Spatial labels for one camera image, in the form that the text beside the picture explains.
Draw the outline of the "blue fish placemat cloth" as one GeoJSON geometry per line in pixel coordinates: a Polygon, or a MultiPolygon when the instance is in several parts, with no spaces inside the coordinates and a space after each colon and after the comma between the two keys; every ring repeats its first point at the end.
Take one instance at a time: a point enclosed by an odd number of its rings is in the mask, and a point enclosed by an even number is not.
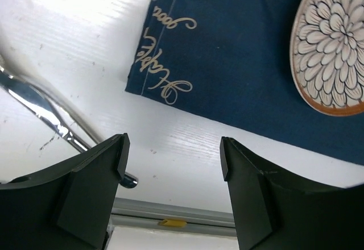
{"type": "Polygon", "coordinates": [[[363,115],[299,95],[289,36],[301,0],[151,0],[126,91],[272,140],[363,164],[363,115]]]}

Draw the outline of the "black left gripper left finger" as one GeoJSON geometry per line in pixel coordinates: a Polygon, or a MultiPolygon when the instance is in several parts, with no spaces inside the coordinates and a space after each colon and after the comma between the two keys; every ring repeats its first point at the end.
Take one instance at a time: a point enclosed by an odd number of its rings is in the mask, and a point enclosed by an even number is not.
{"type": "Polygon", "coordinates": [[[102,249],[127,134],[1,185],[2,249],[102,249]]]}

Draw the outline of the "silver fork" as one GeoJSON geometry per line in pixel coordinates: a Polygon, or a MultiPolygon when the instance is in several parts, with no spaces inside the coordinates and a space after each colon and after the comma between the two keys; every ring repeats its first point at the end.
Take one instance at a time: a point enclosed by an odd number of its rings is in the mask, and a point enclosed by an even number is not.
{"type": "Polygon", "coordinates": [[[99,136],[103,139],[99,133],[92,128],[92,126],[88,125],[87,121],[82,118],[82,116],[72,108],[70,104],[67,103],[67,100],[62,98],[60,95],[58,95],[54,90],[52,90],[51,86],[43,85],[41,84],[36,78],[30,74],[27,74],[25,72],[22,72],[19,68],[16,67],[16,63],[12,62],[9,58],[1,56],[1,67],[4,67],[10,74],[22,78],[38,87],[40,87],[42,90],[50,93],[50,96],[60,102],[66,110],[68,110],[71,114],[76,114],[79,116],[82,120],[82,123],[89,128],[92,132],[95,133],[95,135],[99,136]]]}

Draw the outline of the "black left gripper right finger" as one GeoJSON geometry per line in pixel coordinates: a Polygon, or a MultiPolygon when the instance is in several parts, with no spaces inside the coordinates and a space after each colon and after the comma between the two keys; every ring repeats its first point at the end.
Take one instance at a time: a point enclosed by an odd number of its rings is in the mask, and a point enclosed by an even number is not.
{"type": "Polygon", "coordinates": [[[363,186],[312,181],[231,137],[220,143],[240,249],[362,249],[363,186]]]}

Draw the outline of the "floral ceramic plate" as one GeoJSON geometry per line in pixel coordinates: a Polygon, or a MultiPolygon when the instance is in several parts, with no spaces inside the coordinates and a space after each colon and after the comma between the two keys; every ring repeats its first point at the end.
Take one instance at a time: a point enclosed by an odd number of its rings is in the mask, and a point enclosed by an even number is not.
{"type": "Polygon", "coordinates": [[[311,108],[330,116],[363,113],[363,0],[301,0],[289,61],[311,108]]]}

